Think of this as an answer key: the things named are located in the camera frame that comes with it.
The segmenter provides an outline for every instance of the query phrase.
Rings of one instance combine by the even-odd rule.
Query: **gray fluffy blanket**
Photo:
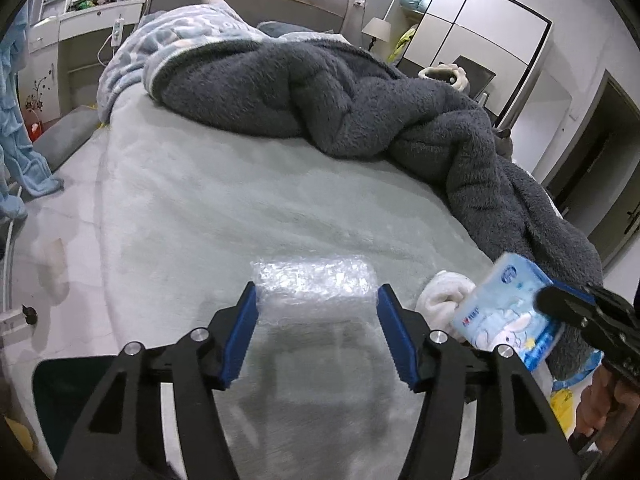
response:
[[[305,136],[337,157],[387,154],[444,191],[491,259],[510,251],[565,283],[602,283],[595,248],[555,215],[540,184],[497,156],[487,114],[446,84],[407,78],[335,41],[237,40],[182,52],[150,86],[164,106],[217,128]],[[567,328],[548,358],[552,374],[571,376],[589,352]]]

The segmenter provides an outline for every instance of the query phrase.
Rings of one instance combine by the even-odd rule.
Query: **light gray bed sheet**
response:
[[[206,325],[259,258],[361,254],[407,307],[439,270],[479,281],[491,266],[436,194],[386,161],[215,130],[158,107],[142,85],[118,98],[107,131],[100,250],[121,346]],[[216,402],[243,479],[388,480],[422,396],[398,380],[379,326],[258,325],[241,377]],[[464,433],[456,478],[470,421]],[[180,469],[175,435],[167,441]]]

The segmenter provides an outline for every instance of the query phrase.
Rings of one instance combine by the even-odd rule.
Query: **lamp shade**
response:
[[[391,36],[391,23],[387,23],[380,18],[372,18],[362,29],[362,32],[372,38],[389,41],[389,37]]]

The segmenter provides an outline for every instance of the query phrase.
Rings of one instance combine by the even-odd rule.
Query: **white wall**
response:
[[[543,180],[575,135],[608,70],[640,105],[640,50],[609,0],[518,0],[554,22],[544,68],[571,94],[572,105],[538,163]]]
[[[607,267],[604,286],[632,303],[640,280],[640,236],[636,235]]]
[[[547,70],[533,87],[529,99],[511,128],[513,159],[532,173],[564,119],[572,97]]]

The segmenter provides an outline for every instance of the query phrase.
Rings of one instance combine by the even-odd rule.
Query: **yellow cloth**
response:
[[[398,40],[398,43],[396,43],[394,51],[389,57],[386,58],[387,63],[391,63],[396,57],[400,55],[402,49],[404,48],[404,44],[411,41],[411,38],[414,36],[416,30],[417,27],[411,27],[402,36],[400,36],[400,39]]]
[[[20,442],[20,445],[24,448],[24,450],[29,453],[32,452],[34,449],[34,445],[29,430],[27,430],[25,426],[20,424],[20,422],[16,422],[15,420],[11,420],[10,418],[6,417],[4,418],[4,420],[6,421],[7,426],[12,431],[14,437],[18,440],[18,442]]]
[[[558,419],[562,431],[567,434],[574,425],[574,393],[568,388],[554,392],[551,395],[551,409]]]

